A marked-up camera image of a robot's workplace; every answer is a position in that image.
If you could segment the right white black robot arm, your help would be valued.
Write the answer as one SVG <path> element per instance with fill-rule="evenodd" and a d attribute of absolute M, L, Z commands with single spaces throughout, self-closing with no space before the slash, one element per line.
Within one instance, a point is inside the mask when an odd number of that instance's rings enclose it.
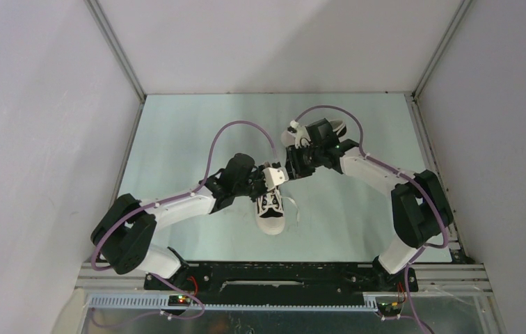
<path fill-rule="evenodd" d="M 451 208 L 438 177 L 430 170 L 412 173 L 395 168 L 362 151 L 360 143 L 345 139 L 343 120 L 321 119 L 309 125 L 290 122 L 281 135 L 290 180 L 313 175 L 318 168 L 363 181 L 384 194 L 392 205 L 394 237 L 377 258 L 372 280 L 390 291 L 400 271 L 453 222 Z"/>

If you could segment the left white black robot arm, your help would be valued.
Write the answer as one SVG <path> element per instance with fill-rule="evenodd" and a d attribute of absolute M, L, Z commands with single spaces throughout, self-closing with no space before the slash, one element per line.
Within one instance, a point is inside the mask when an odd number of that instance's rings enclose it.
<path fill-rule="evenodd" d="M 175 223 L 221 211 L 237 197 L 255 200 L 264 195 L 269 189 L 264 171 L 269 167 L 270 163 L 257 166 L 249 155 L 238 153 L 193 191 L 145 202 L 129 193 L 121 195 L 90 240 L 117 274 L 141 270 L 161 277 L 170 289 L 181 289 L 188 280 L 184 260 L 171 247 L 153 244 L 154 234 Z"/>

